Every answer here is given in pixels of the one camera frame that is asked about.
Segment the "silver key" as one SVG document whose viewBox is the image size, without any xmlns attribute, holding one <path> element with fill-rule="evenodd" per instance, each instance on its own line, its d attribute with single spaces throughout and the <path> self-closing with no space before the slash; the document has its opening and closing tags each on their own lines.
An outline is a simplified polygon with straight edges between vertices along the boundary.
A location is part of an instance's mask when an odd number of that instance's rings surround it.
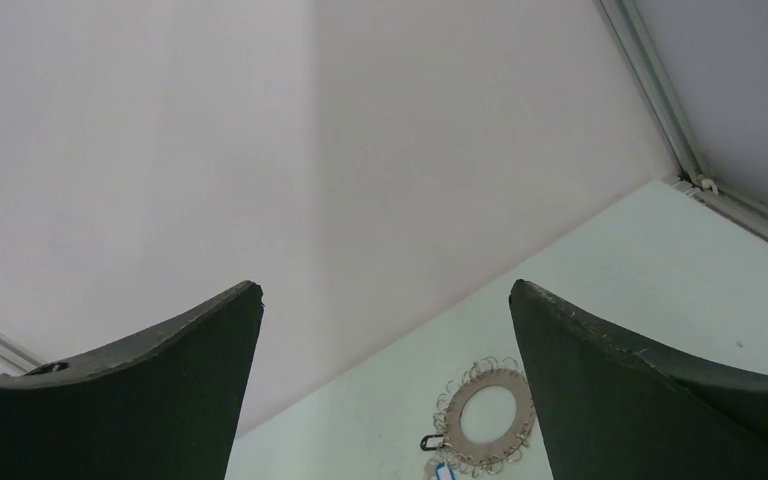
<svg viewBox="0 0 768 480">
<path fill-rule="evenodd" d="M 438 458 L 430 458 L 423 467 L 423 480 L 438 480 L 437 470 L 443 465 Z"/>
</svg>

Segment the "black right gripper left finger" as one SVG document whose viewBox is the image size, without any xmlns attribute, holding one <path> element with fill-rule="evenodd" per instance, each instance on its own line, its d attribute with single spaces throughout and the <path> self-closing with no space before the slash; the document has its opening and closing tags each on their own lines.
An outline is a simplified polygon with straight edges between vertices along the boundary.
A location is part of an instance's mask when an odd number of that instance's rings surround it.
<svg viewBox="0 0 768 480">
<path fill-rule="evenodd" d="M 245 281 L 97 349 L 0 375 L 0 479 L 222 479 L 264 315 Z"/>
</svg>

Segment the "black key tag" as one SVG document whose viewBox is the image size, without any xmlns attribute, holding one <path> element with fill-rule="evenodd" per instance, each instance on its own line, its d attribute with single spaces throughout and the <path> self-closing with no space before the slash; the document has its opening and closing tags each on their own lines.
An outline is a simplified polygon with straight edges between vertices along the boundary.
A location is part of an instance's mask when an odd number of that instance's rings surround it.
<svg viewBox="0 0 768 480">
<path fill-rule="evenodd" d="M 445 435 L 442 433 L 425 435 L 421 438 L 419 443 L 420 450 L 424 452 L 438 451 L 444 446 Z"/>
</svg>

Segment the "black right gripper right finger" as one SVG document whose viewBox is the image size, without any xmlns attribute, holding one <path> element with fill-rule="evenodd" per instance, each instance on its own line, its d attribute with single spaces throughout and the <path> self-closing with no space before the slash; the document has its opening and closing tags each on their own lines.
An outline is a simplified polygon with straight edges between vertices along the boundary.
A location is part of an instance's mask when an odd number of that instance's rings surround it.
<svg viewBox="0 0 768 480">
<path fill-rule="evenodd" d="M 557 479 L 768 479 L 768 375 L 691 355 L 525 280 L 509 308 Z"/>
</svg>

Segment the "blue key tag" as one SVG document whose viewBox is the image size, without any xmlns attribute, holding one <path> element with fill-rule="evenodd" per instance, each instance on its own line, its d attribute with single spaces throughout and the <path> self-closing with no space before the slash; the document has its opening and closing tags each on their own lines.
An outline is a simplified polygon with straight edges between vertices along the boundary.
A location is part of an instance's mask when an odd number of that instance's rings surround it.
<svg viewBox="0 0 768 480">
<path fill-rule="evenodd" d="M 456 474 L 445 462 L 434 464 L 432 478 L 435 480 L 456 480 Z"/>
</svg>

